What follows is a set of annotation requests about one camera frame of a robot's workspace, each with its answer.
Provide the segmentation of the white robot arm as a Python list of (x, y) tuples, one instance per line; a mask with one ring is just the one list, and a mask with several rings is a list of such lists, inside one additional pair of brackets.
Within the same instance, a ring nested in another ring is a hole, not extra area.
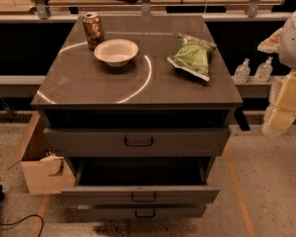
[(258, 50), (276, 52), (279, 61), (291, 69), (283, 79), (273, 82), (263, 118), (265, 135), (281, 135), (296, 119), (296, 12), (282, 28), (262, 41)]

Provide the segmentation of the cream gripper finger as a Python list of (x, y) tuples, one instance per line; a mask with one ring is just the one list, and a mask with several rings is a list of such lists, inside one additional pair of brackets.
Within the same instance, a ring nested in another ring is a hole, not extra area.
[(283, 134), (296, 119), (296, 70), (271, 86), (269, 106), (265, 110), (262, 133), (268, 136)]
[(263, 40), (258, 45), (258, 51), (265, 53), (278, 53), (279, 50), (279, 40), (282, 34), (282, 29), (279, 28), (267, 39)]

